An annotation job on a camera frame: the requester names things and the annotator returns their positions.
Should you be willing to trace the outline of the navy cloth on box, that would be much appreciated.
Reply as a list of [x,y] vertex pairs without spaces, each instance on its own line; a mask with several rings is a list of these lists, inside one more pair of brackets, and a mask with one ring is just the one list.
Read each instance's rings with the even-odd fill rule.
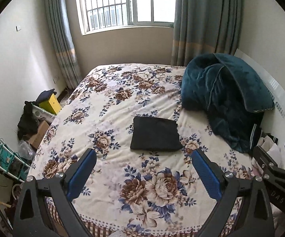
[[56,93],[57,93],[57,92],[55,91],[54,88],[53,88],[53,89],[50,89],[50,90],[45,90],[45,91],[43,91],[43,92],[40,93],[40,95],[37,97],[37,99],[35,100],[35,102],[36,102],[37,104],[40,104],[40,103],[42,103],[42,102],[44,102],[44,101],[48,101],[48,100],[51,98],[52,94],[56,95]]

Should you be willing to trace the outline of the white beige clothes pile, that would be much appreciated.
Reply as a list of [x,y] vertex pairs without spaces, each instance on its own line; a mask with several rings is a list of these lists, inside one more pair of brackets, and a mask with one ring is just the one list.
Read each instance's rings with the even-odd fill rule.
[[258,146],[261,146],[277,163],[278,168],[283,168],[283,160],[281,156],[281,149],[277,144],[268,136],[260,137],[257,143]]

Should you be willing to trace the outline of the right grey curtain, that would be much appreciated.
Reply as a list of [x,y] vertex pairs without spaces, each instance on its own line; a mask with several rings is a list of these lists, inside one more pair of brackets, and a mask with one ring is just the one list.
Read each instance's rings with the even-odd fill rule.
[[233,55],[244,0],[176,0],[171,65],[187,66],[202,54]]

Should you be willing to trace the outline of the black grey striped sweater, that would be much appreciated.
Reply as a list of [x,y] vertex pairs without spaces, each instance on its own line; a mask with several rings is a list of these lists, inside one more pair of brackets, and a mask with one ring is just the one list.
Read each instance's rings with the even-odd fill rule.
[[182,149],[177,123],[157,117],[134,117],[130,148],[163,152],[175,152]]

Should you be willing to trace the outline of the teal utility cart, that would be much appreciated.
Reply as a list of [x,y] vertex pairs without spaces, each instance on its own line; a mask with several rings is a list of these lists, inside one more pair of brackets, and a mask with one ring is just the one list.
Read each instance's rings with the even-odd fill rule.
[[28,160],[13,151],[0,138],[0,171],[17,181],[25,182],[29,169]]

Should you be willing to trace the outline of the black clothes on box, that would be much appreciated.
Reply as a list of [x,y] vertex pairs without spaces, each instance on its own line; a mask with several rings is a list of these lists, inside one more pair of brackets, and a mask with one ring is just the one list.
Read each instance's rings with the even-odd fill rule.
[[23,114],[21,115],[19,123],[17,125],[18,140],[22,140],[26,135],[34,135],[38,132],[39,121],[33,116],[33,106],[38,106],[38,104],[34,101],[25,101]]

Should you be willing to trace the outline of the left grey curtain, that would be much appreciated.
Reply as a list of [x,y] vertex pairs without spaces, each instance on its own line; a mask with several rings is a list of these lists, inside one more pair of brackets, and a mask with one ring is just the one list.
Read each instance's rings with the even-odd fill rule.
[[75,89],[82,81],[76,57],[65,0],[45,0],[50,35],[62,75],[69,89]]

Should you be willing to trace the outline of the grey curtain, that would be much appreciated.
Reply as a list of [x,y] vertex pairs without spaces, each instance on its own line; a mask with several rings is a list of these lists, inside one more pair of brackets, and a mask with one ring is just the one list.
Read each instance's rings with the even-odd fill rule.
[[75,89],[82,81],[76,57],[65,0],[45,0],[50,35],[62,75],[69,89]]
[[233,55],[244,0],[176,0],[171,65],[187,66],[202,54]]

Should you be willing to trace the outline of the yellow box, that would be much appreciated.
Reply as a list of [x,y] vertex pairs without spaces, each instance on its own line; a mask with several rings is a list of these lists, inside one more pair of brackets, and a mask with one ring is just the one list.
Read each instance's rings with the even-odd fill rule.
[[54,94],[52,94],[48,100],[39,103],[39,107],[47,112],[52,113],[53,115],[58,115],[62,109]]

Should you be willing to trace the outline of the white headboard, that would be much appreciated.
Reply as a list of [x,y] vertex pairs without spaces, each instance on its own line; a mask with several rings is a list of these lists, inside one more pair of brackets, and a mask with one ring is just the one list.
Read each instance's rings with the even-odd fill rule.
[[235,56],[244,60],[257,72],[270,92],[274,109],[265,112],[261,127],[266,133],[271,133],[279,139],[278,146],[281,148],[282,162],[285,169],[285,90],[268,71],[240,49],[236,50]]

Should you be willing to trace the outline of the teal velvet quilt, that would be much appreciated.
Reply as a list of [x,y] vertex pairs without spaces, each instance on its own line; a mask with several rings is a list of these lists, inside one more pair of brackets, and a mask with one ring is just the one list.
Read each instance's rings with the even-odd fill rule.
[[215,135],[240,153],[252,153],[261,122],[274,102],[257,72],[228,54],[204,54],[191,60],[181,86],[182,106],[206,113]]

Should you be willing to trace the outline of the barred window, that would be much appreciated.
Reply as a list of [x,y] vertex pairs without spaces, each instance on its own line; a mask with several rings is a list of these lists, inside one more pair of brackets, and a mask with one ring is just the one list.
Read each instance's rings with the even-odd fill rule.
[[176,0],[76,0],[82,34],[123,27],[172,27]]

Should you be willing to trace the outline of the cardboard box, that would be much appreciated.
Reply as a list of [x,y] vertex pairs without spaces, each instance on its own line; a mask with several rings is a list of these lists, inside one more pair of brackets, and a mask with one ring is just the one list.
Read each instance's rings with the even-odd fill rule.
[[37,150],[43,137],[45,136],[47,130],[49,128],[49,124],[43,120],[38,127],[37,133],[32,135],[28,142],[30,143],[30,145],[32,146],[33,149]]

